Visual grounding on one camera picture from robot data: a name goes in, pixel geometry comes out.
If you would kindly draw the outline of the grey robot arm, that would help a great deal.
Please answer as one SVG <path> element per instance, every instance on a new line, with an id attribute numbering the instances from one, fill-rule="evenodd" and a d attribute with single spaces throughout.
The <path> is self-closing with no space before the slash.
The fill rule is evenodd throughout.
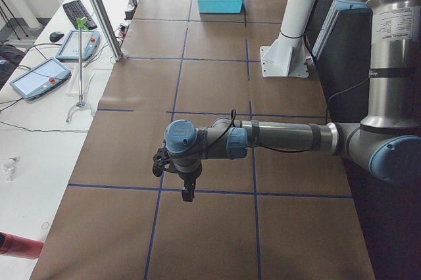
<path id="1" fill-rule="evenodd" d="M 191 202 L 202 160 L 244 158 L 250 147 L 296 153 L 328 151 L 388 183 L 420 176 L 420 119 L 414 112 L 420 69 L 420 0 L 337 0 L 339 8 L 372 11 L 368 114 L 359 123 L 285 124 L 218 118 L 197 128 L 170 123 L 153 158 L 153 173 L 178 174 Z"/>

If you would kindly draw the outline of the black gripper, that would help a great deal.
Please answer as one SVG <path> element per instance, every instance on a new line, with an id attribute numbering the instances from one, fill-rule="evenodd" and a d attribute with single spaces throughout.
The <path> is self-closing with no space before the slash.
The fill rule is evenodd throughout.
<path id="1" fill-rule="evenodd" d="M 184 188 L 182 189 L 182 199 L 184 202 L 192 202 L 195 198 L 194 189 L 196 185 L 196 180 L 199 177 L 199 172 L 180 172 L 178 174 L 180 179 L 184 182 Z"/>

